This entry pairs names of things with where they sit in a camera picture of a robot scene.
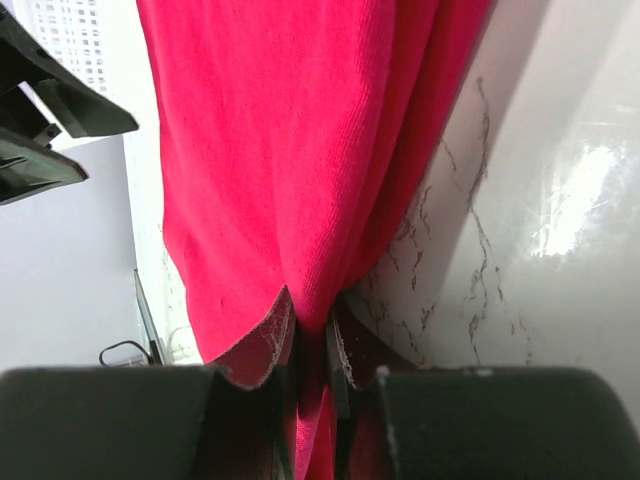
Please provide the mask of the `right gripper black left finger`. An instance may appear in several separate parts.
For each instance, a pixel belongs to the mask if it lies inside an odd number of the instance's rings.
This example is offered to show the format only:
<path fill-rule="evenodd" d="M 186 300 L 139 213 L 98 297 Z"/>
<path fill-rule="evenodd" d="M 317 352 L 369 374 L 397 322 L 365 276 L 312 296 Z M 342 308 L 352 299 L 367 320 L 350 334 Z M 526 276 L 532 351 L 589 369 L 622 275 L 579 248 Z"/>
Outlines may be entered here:
<path fill-rule="evenodd" d="M 263 320 L 211 366 L 199 437 L 201 479 L 292 479 L 296 316 L 287 288 Z"/>

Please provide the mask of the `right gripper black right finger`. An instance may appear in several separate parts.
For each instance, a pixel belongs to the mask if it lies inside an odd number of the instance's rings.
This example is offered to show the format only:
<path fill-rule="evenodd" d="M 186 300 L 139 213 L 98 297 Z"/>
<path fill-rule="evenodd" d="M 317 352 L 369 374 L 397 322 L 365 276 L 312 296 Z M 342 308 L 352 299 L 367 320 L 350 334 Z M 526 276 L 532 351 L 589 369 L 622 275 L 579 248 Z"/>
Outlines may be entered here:
<path fill-rule="evenodd" d="M 335 477 L 392 479 L 393 455 L 376 373 L 415 371 L 417 366 L 370 331 L 342 296 L 331 307 L 325 337 L 337 423 Z"/>

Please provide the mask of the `crimson red t shirt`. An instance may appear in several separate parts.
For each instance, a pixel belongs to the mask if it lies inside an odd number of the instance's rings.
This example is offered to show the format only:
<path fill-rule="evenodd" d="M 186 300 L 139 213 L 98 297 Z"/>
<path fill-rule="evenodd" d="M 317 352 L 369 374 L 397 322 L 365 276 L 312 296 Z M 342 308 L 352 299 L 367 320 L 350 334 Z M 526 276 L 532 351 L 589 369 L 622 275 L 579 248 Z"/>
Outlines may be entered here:
<path fill-rule="evenodd" d="M 302 337 L 295 475 L 334 475 L 324 329 L 393 238 L 486 1 L 141 1 L 163 233 L 200 355 L 287 289 Z"/>

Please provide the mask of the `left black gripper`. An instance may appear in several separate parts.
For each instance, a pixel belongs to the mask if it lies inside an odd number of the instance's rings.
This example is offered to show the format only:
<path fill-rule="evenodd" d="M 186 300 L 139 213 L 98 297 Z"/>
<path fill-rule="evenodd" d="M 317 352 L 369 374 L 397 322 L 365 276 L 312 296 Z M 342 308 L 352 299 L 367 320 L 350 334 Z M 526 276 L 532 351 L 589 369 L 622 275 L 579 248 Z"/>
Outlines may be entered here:
<path fill-rule="evenodd" d="M 85 181 L 74 160 L 52 149 L 73 138 L 109 137 L 139 129 L 126 110 L 92 90 L 1 11 L 1 203 Z"/>

